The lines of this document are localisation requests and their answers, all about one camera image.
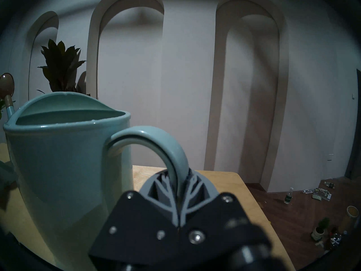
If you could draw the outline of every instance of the wooden table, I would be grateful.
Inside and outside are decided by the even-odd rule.
[[[0,160],[3,162],[10,160],[7,146],[3,143],[0,144]],[[163,169],[134,165],[134,189],[139,191],[147,178]],[[289,270],[295,270],[276,232],[239,175],[232,172],[199,172],[206,176],[219,192],[231,192],[238,198],[250,221],[261,226],[272,242],[272,255],[281,258]],[[0,208],[0,224],[5,232],[11,231],[28,249],[55,265],[54,257],[32,222],[17,188],[9,192],[6,210]]]

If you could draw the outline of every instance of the teal watering can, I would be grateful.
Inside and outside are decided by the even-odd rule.
[[[0,179],[17,182],[58,267],[95,270],[88,250],[121,194],[133,189],[130,144],[156,152],[174,192],[182,196],[188,160],[170,134],[130,127],[128,112],[75,92],[43,94],[15,112],[13,78],[1,79],[11,163],[0,163]]]

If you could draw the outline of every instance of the gray gripper mount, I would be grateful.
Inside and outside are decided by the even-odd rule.
[[[177,200],[169,181],[168,171],[163,170],[151,176],[139,193],[173,225],[182,227],[190,214],[211,202],[219,194],[209,179],[192,169],[189,169],[183,186],[185,188],[183,198]]]

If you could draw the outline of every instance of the watering can spout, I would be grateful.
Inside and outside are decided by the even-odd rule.
[[[5,101],[8,119],[14,114],[14,105],[11,96],[14,94],[14,78],[10,73],[2,74],[0,77],[0,99]]]
[[[14,114],[14,105],[10,95],[5,96],[5,106],[6,113],[8,114],[8,119]]]

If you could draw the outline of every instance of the glass bottle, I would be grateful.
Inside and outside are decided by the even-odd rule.
[[[292,192],[293,192],[293,188],[290,188],[290,191],[287,193],[286,198],[284,199],[285,204],[289,204],[291,202]]]

